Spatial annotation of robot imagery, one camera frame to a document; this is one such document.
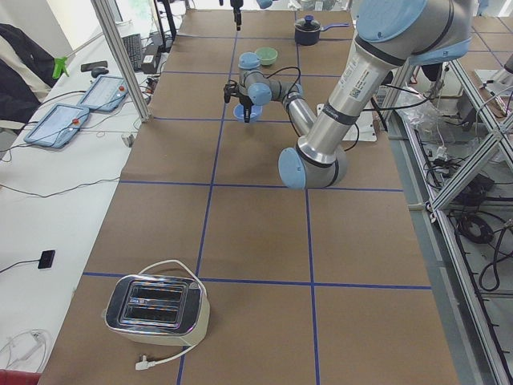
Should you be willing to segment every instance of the black keyboard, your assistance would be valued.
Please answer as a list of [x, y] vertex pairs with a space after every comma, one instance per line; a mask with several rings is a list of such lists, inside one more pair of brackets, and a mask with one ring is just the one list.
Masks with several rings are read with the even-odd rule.
[[123, 36], [123, 44], [127, 49], [128, 58], [134, 67], [134, 71], [141, 71], [141, 62], [143, 60], [143, 47], [141, 45], [140, 34], [130, 34]]

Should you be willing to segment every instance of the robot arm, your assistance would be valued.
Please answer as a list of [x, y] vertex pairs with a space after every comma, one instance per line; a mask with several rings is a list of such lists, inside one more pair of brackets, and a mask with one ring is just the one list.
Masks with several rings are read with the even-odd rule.
[[[388, 72], [407, 59], [411, 65], [423, 65], [466, 54], [471, 9], [472, 0], [364, 0], [357, 17], [355, 53], [319, 116], [308, 107], [300, 88], [281, 84], [287, 92], [278, 100], [302, 134], [295, 148], [286, 148], [280, 155], [284, 184], [319, 188], [340, 181], [347, 169], [341, 141]], [[246, 81], [239, 88], [251, 102], [264, 105], [272, 99], [271, 88], [266, 90], [269, 85], [264, 83], [254, 87], [261, 79], [247, 74], [258, 71], [257, 67], [240, 68]]]

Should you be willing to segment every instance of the blue pan handle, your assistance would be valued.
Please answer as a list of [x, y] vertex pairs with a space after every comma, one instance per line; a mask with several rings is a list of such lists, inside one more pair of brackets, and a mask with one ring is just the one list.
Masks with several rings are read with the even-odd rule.
[[328, 24], [327, 26], [323, 26], [321, 28], [321, 32], [324, 32], [325, 30], [328, 30], [329, 28], [335, 28], [335, 27], [348, 27], [350, 24], [348, 22], [335, 22], [334, 24]]

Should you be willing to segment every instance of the pot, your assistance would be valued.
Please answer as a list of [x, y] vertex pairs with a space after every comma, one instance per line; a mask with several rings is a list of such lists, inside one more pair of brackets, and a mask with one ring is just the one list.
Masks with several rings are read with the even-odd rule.
[[294, 40], [297, 44], [302, 46], [312, 46], [319, 41], [321, 32], [335, 27], [348, 27], [347, 22], [329, 24], [321, 26], [321, 24], [313, 18], [311, 14], [307, 14], [305, 18], [300, 18], [294, 23], [296, 29], [294, 33]]

